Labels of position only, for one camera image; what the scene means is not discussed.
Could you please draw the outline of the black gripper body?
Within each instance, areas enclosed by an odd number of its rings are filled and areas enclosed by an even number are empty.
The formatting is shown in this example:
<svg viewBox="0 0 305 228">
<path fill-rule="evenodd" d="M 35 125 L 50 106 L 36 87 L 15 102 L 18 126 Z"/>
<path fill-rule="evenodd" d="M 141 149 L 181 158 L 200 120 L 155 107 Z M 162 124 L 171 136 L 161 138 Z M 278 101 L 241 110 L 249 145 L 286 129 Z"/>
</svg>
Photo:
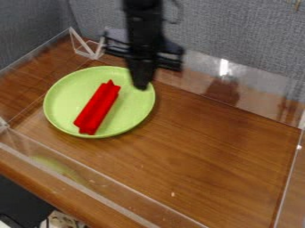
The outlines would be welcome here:
<svg viewBox="0 0 305 228">
<path fill-rule="evenodd" d="M 130 44 L 125 28 L 107 28 L 103 32 L 103 38 L 103 47 L 109 54 L 122 58 L 130 55 Z M 163 69 L 181 71 L 183 54 L 183 47 L 165 39 L 165 43 L 158 51 L 158 66 Z"/>
</svg>

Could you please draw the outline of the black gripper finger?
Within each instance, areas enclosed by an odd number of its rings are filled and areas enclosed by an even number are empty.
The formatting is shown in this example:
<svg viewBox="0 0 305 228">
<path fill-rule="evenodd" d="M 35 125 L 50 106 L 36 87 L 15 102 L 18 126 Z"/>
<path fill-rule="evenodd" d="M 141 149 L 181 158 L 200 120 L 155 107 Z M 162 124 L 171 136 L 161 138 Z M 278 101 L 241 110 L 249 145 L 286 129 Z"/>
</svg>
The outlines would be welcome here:
<svg viewBox="0 0 305 228">
<path fill-rule="evenodd" d="M 158 64 L 155 60 L 133 59 L 126 60 L 134 87 L 139 90 L 147 89 L 147 84 L 154 79 Z"/>
</svg>

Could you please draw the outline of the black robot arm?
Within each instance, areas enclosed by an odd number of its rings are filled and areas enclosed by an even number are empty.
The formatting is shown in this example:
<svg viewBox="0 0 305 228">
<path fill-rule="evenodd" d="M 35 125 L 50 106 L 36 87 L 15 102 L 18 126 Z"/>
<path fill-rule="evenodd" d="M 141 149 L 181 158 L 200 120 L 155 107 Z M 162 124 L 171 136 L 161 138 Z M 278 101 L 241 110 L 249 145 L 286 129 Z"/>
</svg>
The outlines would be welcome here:
<svg viewBox="0 0 305 228">
<path fill-rule="evenodd" d="M 134 87 L 146 90 L 158 68 L 182 70 L 185 49 L 163 34 L 163 0 L 123 0 L 126 28 L 103 33 L 106 52 L 126 59 Z"/>
</svg>

